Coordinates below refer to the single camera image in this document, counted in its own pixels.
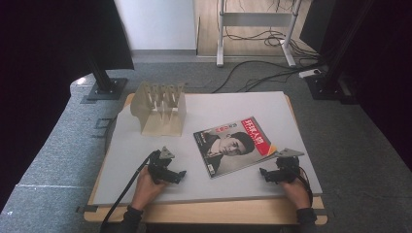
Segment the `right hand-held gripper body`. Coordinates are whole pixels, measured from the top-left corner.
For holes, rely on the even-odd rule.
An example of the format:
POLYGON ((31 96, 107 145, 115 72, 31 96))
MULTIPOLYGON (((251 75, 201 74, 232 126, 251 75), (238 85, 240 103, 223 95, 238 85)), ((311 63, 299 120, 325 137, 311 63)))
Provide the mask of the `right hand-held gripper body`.
POLYGON ((275 183, 293 182, 300 176, 299 157, 303 155, 302 151, 284 149, 276 153, 276 165, 278 167, 275 183))

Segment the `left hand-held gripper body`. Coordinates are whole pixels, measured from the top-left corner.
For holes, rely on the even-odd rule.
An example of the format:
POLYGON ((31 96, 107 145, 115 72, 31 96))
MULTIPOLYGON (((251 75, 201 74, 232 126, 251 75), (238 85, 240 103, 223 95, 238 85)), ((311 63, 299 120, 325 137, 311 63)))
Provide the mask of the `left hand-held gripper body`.
POLYGON ((171 153, 167 147, 163 147, 161 150, 155 150, 150 154, 148 170, 155 184, 174 179, 176 172, 170 171, 167 168, 174 157, 175 155, 171 153))

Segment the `person's left hand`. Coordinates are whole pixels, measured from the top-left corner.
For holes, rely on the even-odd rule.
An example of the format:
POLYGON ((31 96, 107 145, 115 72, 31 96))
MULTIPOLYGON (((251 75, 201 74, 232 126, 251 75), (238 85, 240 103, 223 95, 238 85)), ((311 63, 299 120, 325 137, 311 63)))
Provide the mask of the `person's left hand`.
POLYGON ((167 182, 165 181, 155 183, 148 167, 145 166, 138 176, 130 206, 135 210, 143 211, 147 205, 155 200, 157 195, 160 194, 166 186, 167 182))

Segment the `person's right hand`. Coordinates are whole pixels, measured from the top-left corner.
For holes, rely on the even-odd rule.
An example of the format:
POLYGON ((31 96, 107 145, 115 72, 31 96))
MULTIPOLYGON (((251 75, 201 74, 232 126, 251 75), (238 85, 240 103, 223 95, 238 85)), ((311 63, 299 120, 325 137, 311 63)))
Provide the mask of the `person's right hand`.
POLYGON ((294 180, 292 183, 281 182, 280 186, 298 210, 311 207, 309 195, 301 181, 294 180))

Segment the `magazine with portrait cover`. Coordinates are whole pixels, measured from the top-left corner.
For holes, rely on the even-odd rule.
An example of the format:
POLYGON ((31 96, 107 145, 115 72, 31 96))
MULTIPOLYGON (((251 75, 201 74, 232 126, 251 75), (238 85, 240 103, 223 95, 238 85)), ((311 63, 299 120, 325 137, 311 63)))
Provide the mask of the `magazine with portrait cover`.
POLYGON ((193 133, 211 179, 270 158, 277 148, 253 117, 193 133))

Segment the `wooden table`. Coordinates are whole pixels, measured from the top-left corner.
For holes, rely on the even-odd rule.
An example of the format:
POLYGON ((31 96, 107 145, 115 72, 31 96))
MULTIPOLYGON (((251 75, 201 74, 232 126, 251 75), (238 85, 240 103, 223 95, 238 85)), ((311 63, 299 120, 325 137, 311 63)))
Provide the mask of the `wooden table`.
MULTIPOLYGON (((120 222, 131 201, 135 184, 131 180, 126 185, 120 197, 110 205, 95 205, 93 198, 99 184, 100 174, 89 198, 89 210, 85 219, 91 222, 120 222)), ((296 213, 293 204, 282 196, 261 199, 212 200, 200 202, 154 202, 143 214, 146 223, 176 223, 176 224, 294 224, 296 213)))

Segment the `wooden slotted rack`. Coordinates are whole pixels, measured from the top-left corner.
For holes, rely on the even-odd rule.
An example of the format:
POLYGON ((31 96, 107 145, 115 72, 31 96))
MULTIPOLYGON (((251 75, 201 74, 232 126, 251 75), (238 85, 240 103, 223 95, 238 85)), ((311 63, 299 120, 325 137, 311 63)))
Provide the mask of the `wooden slotted rack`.
POLYGON ((145 136, 180 137, 187 115, 185 85, 142 82, 130 106, 145 136))

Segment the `grey table mat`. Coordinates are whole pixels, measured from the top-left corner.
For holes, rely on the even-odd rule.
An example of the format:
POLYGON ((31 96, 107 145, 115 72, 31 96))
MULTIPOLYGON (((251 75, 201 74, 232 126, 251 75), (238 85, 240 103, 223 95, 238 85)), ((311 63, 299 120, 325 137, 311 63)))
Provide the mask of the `grey table mat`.
POLYGON ((180 137, 143 136, 138 118, 131 114, 128 106, 123 108, 118 114, 95 191, 95 205, 114 203, 145 158, 162 148, 168 148, 175 155, 169 169, 184 171, 186 175, 180 183, 168 185, 155 199, 157 203, 261 199, 284 194, 281 187, 268 183, 259 171, 261 168, 274 170, 276 164, 273 158, 229 173, 229 166, 240 159, 225 157, 219 168, 220 175, 210 178, 193 137, 197 131, 254 117, 278 150, 305 152, 283 92, 188 94, 186 104, 187 115, 180 137))

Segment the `white power strip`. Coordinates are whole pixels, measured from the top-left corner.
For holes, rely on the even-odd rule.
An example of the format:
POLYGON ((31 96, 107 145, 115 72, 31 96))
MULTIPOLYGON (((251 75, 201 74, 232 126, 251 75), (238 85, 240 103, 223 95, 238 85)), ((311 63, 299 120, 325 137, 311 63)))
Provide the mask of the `white power strip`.
POLYGON ((321 73, 322 73, 322 71, 320 69, 312 69, 312 70, 299 72, 298 75, 299 75, 300 78, 304 79, 306 77, 320 75, 321 73))

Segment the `black curtain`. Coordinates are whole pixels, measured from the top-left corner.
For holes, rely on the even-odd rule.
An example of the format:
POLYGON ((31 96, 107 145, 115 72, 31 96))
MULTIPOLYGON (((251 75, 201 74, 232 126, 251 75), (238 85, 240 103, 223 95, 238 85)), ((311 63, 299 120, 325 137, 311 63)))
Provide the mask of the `black curtain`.
POLYGON ((0 210, 94 68, 130 69, 115 0, 0 0, 0 210))
POLYGON ((412 170, 412 0, 375 0, 355 48, 356 101, 412 170))

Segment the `black stand with base plate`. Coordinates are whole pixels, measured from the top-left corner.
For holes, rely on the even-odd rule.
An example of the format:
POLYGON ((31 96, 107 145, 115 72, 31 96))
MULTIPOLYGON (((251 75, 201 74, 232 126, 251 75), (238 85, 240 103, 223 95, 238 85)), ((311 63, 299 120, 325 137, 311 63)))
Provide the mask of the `black stand with base plate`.
POLYGON ((93 85, 90 93, 86 96, 86 100, 119 100, 127 83, 127 79, 111 79, 93 57, 88 59, 88 67, 95 78, 95 84, 93 85))
POLYGON ((356 39, 375 0, 313 0, 300 39, 319 55, 326 70, 306 78, 315 100, 355 104, 355 90, 347 74, 356 39))

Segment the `white metal desk frame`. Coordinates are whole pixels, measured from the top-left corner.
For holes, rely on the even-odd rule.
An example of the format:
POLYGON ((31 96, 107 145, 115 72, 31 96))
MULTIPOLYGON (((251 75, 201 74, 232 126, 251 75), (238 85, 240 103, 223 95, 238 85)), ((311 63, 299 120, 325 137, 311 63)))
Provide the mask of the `white metal desk frame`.
POLYGON ((281 41, 281 49, 290 67, 296 64, 290 50, 292 33, 302 0, 295 0, 290 13, 231 13, 224 9, 224 0, 219 0, 218 23, 219 38, 217 43, 217 66, 223 67, 223 30, 227 26, 249 27, 284 27, 287 28, 285 38, 281 41))

